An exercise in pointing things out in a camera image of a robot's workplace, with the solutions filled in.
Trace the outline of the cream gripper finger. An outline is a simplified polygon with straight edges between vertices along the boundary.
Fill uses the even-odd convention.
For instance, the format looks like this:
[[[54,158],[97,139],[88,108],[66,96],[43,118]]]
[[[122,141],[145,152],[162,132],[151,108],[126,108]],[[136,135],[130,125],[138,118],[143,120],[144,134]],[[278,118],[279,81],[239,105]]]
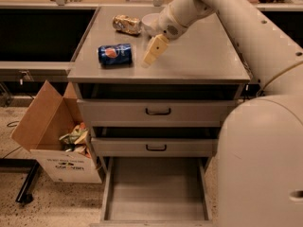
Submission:
[[[156,36],[157,34],[159,34],[159,30],[158,30],[158,20],[155,19],[151,22],[150,24],[150,30],[149,30],[149,34],[151,36]]]
[[[157,58],[166,51],[168,46],[169,39],[163,34],[158,34],[152,37],[144,54],[143,62],[145,62],[147,65],[152,65]]]

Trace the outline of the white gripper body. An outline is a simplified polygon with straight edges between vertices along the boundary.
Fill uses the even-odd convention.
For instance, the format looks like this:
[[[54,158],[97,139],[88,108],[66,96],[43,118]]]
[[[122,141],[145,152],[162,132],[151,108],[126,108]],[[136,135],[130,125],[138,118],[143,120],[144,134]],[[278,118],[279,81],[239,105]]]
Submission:
[[[170,40],[181,37],[188,28],[189,16],[180,6],[168,4],[159,14],[159,30]]]

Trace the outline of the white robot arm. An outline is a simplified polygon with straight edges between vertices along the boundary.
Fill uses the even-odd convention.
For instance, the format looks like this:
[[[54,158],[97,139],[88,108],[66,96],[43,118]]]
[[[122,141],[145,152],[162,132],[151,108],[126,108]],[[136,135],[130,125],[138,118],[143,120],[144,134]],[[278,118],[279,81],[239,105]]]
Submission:
[[[173,0],[144,25],[153,63],[215,12],[259,85],[224,121],[218,164],[219,227],[303,227],[302,49],[247,0]]]

